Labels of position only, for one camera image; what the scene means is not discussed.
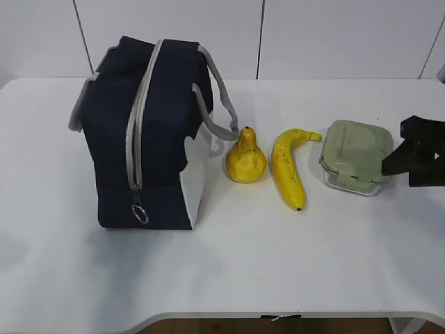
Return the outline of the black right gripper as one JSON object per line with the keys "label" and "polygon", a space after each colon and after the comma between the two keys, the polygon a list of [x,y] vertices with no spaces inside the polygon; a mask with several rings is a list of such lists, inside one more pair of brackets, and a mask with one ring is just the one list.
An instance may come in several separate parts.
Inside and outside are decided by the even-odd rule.
{"label": "black right gripper", "polygon": [[384,176],[409,173],[410,187],[444,186],[444,122],[411,116],[400,123],[401,143],[382,160]]}

